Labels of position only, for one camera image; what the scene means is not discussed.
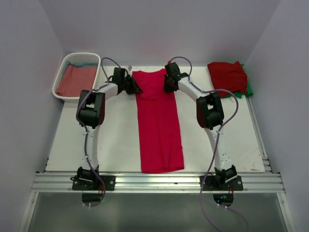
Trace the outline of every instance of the white laundry basket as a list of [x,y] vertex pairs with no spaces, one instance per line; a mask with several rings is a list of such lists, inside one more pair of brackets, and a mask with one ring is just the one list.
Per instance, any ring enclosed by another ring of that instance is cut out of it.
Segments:
[[65,68],[67,67],[66,64],[67,64],[68,61],[71,64],[74,64],[74,63],[98,63],[96,77],[95,77],[95,80],[94,80],[93,86],[92,86],[92,88],[96,88],[98,80],[100,78],[103,78],[103,70],[100,66],[101,58],[100,58],[99,55],[97,55],[95,53],[88,53],[88,52],[71,53],[71,54],[67,55],[66,57],[64,57],[61,65],[60,65],[60,68],[58,70],[58,74],[55,78],[52,92],[53,92],[53,95],[56,98],[62,99],[65,102],[78,102],[79,96],[78,97],[63,97],[63,96],[59,96],[59,95],[56,94],[56,90],[57,90],[57,88],[58,88],[58,86],[61,82],[61,79],[62,79],[63,74],[65,72]]

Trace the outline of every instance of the black mounting plate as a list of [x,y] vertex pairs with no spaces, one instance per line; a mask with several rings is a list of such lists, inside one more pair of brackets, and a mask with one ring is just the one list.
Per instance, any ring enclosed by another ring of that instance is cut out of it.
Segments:
[[[114,191],[115,189],[115,183],[116,183],[116,177],[114,175],[100,175],[101,179],[104,181],[105,184],[105,190],[106,191]],[[78,179],[77,176],[74,177],[72,190],[76,191],[92,191],[92,190],[99,190],[98,185],[96,185],[93,182],[84,181],[81,179]]]
[[[235,179],[218,186],[215,181],[214,175],[208,175],[205,180],[205,184],[203,186],[203,191],[230,191],[231,187],[234,187],[234,191],[243,191],[243,185],[240,175],[238,175]],[[202,185],[202,181],[204,179],[204,175],[199,177],[200,185]]]

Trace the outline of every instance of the white table surface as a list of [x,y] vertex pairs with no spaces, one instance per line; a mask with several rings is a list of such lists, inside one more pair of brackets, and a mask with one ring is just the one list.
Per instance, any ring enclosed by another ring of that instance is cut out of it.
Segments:
[[[161,67],[133,67],[133,70],[153,72]],[[113,67],[106,67],[108,76]],[[189,67],[181,67],[189,72]],[[213,89],[207,67],[194,67],[192,79],[203,89]],[[205,131],[196,119],[196,105],[184,93],[175,93],[184,166],[181,172],[205,172],[210,164],[212,149]],[[235,110],[234,99],[222,99],[225,120]],[[65,103],[46,171],[77,171],[84,155],[83,128],[75,119],[76,103]],[[264,172],[261,152],[255,136],[247,101],[239,99],[239,111],[225,127],[230,157],[238,172]],[[140,172],[140,146],[137,106],[134,95],[122,92],[106,102],[105,120],[98,138],[98,159],[101,172]]]

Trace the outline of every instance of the pink cloth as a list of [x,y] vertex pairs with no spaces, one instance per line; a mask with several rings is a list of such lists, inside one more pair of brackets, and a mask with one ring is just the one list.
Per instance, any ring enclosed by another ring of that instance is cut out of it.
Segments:
[[165,69],[133,72],[143,91],[136,94],[142,173],[184,169],[176,100],[163,90],[165,74]]
[[90,90],[97,73],[97,67],[74,67],[68,65],[62,80],[56,90],[56,94],[63,97],[79,97],[81,91]]

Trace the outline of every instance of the folded red cloth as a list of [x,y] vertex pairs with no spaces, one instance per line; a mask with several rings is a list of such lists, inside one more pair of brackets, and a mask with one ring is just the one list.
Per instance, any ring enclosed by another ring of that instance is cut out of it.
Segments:
[[[239,61],[234,64],[227,62],[213,62],[207,65],[211,82],[214,89],[223,88],[231,92],[248,93],[247,74],[243,71]],[[226,97],[228,93],[219,92],[220,96]]]
[[79,97],[83,89],[90,90],[97,74],[97,67],[74,67],[68,65],[56,94],[63,97]]
[[136,94],[142,173],[184,169],[176,100],[163,90],[165,74],[165,69],[133,72],[143,91]]

